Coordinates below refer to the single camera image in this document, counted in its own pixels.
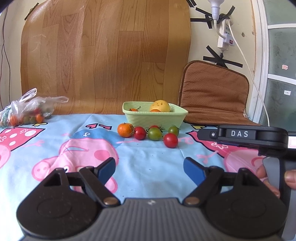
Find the person's right hand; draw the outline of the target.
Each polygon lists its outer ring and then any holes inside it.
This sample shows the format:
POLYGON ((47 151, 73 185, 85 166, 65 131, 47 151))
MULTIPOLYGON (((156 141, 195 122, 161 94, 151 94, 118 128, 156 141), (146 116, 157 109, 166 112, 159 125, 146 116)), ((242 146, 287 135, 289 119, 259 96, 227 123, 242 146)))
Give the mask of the person's right hand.
MULTIPOLYGON (((263 183, 273 192, 276 197, 280 198, 280 191, 271 185, 267 178, 267 173, 263 165, 260 165, 259 168, 256 170, 256 176, 259 179, 263 180, 263 183)), ((288 170, 285 172, 285 183, 291 189, 296 189, 296 171, 295 170, 288 170)))

